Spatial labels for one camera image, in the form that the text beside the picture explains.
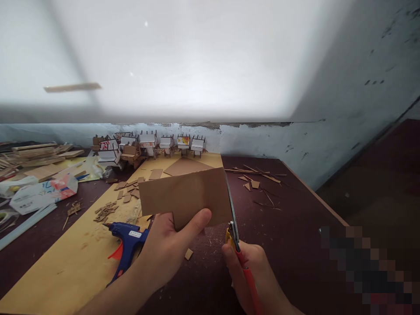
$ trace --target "yellow cutting mat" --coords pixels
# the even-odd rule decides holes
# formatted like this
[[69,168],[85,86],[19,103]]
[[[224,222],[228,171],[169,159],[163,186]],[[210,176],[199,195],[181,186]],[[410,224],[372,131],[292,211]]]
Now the yellow cutting mat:
[[[180,157],[179,153],[172,158],[165,158],[161,154],[157,160],[145,161],[129,181],[142,176],[147,180],[151,170],[165,170]],[[219,154],[205,153],[196,161],[213,167],[223,166]],[[117,200],[119,191],[114,191],[116,185],[113,184],[99,197],[4,296],[0,301],[0,313],[73,314],[105,288],[119,263],[107,257],[119,244],[106,227],[93,221],[96,218],[95,211],[108,202],[117,201],[119,207],[115,213],[110,214],[107,222],[125,222],[137,203],[135,197],[129,203]],[[137,225],[143,230],[149,222],[143,217],[137,221]]]

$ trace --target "table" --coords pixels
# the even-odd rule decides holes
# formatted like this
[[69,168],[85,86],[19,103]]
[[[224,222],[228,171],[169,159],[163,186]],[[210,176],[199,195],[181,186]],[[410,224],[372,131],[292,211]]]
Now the table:
[[[329,251],[321,249],[318,233],[322,226],[342,227],[345,222],[279,160],[223,156],[222,161],[225,168],[242,167],[245,164],[273,174],[287,174],[283,181],[286,185],[281,187],[261,176],[250,176],[259,180],[265,189],[284,197],[270,196],[281,211],[253,203],[253,200],[267,204],[270,202],[263,192],[248,192],[242,186],[244,182],[238,179],[241,175],[228,173],[227,176],[240,238],[245,242],[260,244],[265,249],[274,273],[290,301],[307,314],[361,313],[361,296],[348,293],[345,274],[337,271],[336,262],[329,259]],[[97,185],[92,182],[84,184],[80,186],[80,192],[85,191],[88,195],[100,187],[98,182]],[[63,212],[61,205],[58,205],[59,208],[53,214]],[[53,218],[54,215],[48,215],[33,228],[37,232],[30,231],[30,236],[26,235],[27,232],[20,237],[21,241],[18,239],[9,245],[8,256],[14,252],[20,255],[24,252],[26,256],[35,255],[32,262],[41,256],[59,238],[60,233],[56,231],[51,235],[48,230],[36,229],[40,224],[44,227],[57,225]],[[60,222],[55,229],[61,230],[62,226]],[[184,261],[175,277],[149,299],[142,311],[156,314],[174,310],[205,314],[240,311],[220,250],[225,231],[224,225],[206,228],[206,235],[199,236],[190,246],[194,251],[191,259]],[[33,242],[34,246],[29,253],[22,247],[27,244],[25,242]],[[8,280],[9,287],[29,268],[29,263],[13,264],[11,260],[3,262],[3,258],[1,261],[3,268],[13,270],[11,273],[14,275]]]

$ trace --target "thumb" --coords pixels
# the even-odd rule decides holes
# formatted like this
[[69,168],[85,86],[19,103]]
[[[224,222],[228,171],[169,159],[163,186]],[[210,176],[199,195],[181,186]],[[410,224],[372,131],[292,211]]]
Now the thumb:
[[211,211],[207,208],[200,210],[188,224],[178,232],[178,237],[185,246],[188,246],[193,239],[206,227],[210,222]]

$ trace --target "plastic bag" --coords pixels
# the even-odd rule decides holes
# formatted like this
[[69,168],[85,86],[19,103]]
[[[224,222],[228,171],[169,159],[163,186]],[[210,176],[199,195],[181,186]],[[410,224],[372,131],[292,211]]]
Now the plastic bag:
[[20,188],[35,184],[38,184],[38,179],[35,176],[27,176],[18,181],[0,182],[0,197],[11,199]]

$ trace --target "wooden stick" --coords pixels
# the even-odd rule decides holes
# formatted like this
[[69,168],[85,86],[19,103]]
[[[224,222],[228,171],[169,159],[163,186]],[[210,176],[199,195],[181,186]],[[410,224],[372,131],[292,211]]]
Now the wooden stick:
[[66,227],[66,224],[67,224],[67,221],[69,220],[69,216],[67,216],[67,219],[66,219],[66,222],[64,222],[64,225],[63,225],[63,229],[62,229],[62,231],[64,231],[64,228]]
[[260,206],[263,206],[263,207],[267,207],[267,208],[270,208],[270,209],[274,209],[274,210],[280,210],[280,211],[282,211],[281,209],[279,209],[279,208],[273,208],[273,207],[271,207],[270,205],[265,205],[265,204],[263,204],[263,203],[259,203],[259,202],[256,202],[255,200],[253,201],[254,203],[256,203],[256,204],[258,204],[258,205],[260,205]]

